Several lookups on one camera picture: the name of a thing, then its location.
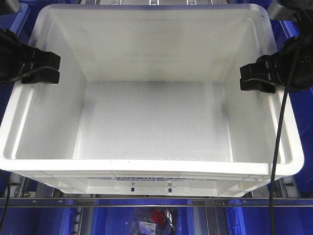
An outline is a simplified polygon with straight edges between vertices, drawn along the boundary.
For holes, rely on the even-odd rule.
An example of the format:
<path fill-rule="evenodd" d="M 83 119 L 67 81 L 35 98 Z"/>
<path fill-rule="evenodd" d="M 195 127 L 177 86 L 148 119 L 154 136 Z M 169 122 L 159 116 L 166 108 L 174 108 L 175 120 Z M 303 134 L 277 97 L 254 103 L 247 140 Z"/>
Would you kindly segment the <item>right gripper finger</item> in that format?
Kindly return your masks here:
<path fill-rule="evenodd" d="M 240 67 L 242 81 L 268 80 L 269 68 L 266 65 L 269 55 L 259 57 L 255 63 Z"/>
<path fill-rule="evenodd" d="M 260 91 L 263 93 L 275 93 L 275 86 L 261 81 L 248 81 L 240 79 L 240 88 L 242 91 Z"/>

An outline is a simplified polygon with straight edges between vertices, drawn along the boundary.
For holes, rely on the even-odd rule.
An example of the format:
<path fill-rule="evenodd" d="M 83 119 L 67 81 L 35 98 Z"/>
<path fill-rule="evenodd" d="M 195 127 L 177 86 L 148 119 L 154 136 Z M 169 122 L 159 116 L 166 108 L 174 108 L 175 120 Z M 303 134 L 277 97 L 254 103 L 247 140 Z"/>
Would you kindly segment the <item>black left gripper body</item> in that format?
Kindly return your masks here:
<path fill-rule="evenodd" d="M 0 29 L 0 84 L 21 80 L 24 69 L 24 47 L 17 35 L 9 29 Z"/>

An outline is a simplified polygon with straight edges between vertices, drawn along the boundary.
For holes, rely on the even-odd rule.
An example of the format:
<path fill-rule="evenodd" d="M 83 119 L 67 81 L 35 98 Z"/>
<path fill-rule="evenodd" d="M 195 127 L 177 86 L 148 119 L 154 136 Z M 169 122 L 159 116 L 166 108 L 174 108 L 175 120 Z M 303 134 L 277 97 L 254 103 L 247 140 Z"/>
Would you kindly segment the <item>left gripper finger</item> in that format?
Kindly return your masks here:
<path fill-rule="evenodd" d="M 24 69 L 35 71 L 39 69 L 50 69 L 58 71 L 61 57 L 50 51 L 42 51 L 36 47 L 24 47 Z"/>
<path fill-rule="evenodd" d="M 58 84 L 60 79 L 59 70 L 43 68 L 40 70 L 22 69 L 21 74 L 23 84 L 48 83 Z"/>

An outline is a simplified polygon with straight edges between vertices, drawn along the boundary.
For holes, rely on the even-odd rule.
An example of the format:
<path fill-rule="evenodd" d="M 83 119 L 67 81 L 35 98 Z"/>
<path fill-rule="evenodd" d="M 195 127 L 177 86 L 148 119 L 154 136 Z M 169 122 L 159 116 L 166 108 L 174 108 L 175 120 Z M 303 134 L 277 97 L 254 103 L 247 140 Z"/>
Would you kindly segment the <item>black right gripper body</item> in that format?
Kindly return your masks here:
<path fill-rule="evenodd" d="M 269 91 L 287 85 L 291 76 L 289 91 L 299 92 L 313 86 L 313 38 L 302 40 L 295 36 L 288 39 L 277 53 L 269 57 L 271 83 Z"/>

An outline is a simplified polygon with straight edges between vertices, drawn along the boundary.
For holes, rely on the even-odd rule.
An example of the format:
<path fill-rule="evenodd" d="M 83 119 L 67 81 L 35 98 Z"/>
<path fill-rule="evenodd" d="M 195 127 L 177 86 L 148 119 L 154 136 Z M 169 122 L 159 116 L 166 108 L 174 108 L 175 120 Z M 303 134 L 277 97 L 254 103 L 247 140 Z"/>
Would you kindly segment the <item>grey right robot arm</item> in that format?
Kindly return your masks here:
<path fill-rule="evenodd" d="M 241 67 L 241 90 L 274 93 L 277 86 L 286 86 L 288 78 L 290 92 L 309 89 L 313 85 L 313 2 L 274 0 L 268 16 L 295 23 L 300 34 L 287 39 L 278 52 Z"/>

